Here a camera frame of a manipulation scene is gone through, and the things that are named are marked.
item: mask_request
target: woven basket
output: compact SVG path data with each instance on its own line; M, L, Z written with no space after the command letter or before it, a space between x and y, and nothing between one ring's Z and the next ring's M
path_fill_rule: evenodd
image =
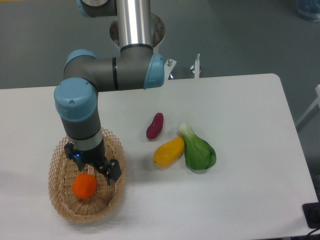
M125 181L126 165L121 142L112 132L102 129L107 159L117 159L122 171L121 177L112 185L92 166L86 165L79 171L77 165L66 158L64 146L68 138L63 138L54 150L49 171L49 195L52 205L66 219L76 223L90 223L107 216L116 208L122 198ZM72 192L75 178L82 173L94 175L96 190L88 199L79 199Z

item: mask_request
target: green vegetable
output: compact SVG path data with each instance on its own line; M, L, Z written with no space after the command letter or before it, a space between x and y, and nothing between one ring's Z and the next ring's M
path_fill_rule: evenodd
M198 137L191 125L182 122L177 130L183 137L185 163L194 170L209 169L215 165L217 156L215 150L205 140Z

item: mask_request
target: white table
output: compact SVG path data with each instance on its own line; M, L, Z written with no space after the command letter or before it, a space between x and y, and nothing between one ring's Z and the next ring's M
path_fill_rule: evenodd
M100 93L101 124L123 144L127 182L118 208L88 225L64 219L49 200L52 154L66 135L53 92L0 90L1 239L248 240L310 231L302 204L317 197L276 75ZM164 127L150 142L145 132L157 112ZM188 169L184 156L167 169L153 163L182 121L216 151L215 166L203 174Z

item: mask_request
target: orange fruit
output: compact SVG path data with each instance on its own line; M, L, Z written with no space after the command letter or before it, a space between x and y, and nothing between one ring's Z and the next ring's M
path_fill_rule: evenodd
M72 191L75 196L80 199L88 199L94 194L97 188L97 180L94 176L81 173L76 176L73 184Z

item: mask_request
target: yellow squash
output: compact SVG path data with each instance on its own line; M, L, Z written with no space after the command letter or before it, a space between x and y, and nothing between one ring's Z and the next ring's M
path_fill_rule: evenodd
M165 167L171 164L174 160L178 159L184 152L184 149L184 139L180 136L177 136L155 150L153 154L153 160L157 165Z

